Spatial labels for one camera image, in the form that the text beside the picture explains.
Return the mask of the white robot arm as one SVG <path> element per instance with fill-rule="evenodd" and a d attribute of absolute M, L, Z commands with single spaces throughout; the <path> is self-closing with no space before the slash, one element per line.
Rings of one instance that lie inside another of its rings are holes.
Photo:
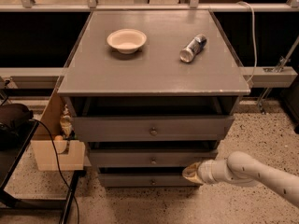
<path fill-rule="evenodd" d="M 225 182 L 251 187 L 261 183 L 299 207 L 299 177 L 263 164 L 244 152 L 233 152 L 223 160 L 193 163 L 182 171 L 182 176 L 200 185 Z"/>

